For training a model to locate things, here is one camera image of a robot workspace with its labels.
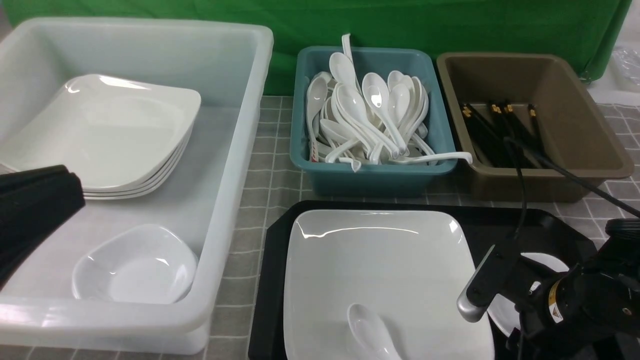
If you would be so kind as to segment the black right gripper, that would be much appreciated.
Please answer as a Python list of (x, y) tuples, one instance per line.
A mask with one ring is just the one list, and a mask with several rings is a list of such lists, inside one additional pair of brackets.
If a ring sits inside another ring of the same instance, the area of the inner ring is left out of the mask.
[(567, 271), (521, 256), (518, 243), (493, 244), (457, 298), (478, 322), (497, 294), (514, 303), (519, 328), (506, 349), (519, 360), (564, 360), (617, 333), (639, 336), (639, 220), (611, 219), (599, 251)]

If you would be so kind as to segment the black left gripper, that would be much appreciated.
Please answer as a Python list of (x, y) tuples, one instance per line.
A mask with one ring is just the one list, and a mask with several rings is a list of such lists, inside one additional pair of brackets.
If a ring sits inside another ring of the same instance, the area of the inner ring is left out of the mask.
[(82, 182), (63, 165), (0, 176), (0, 282), (86, 205)]

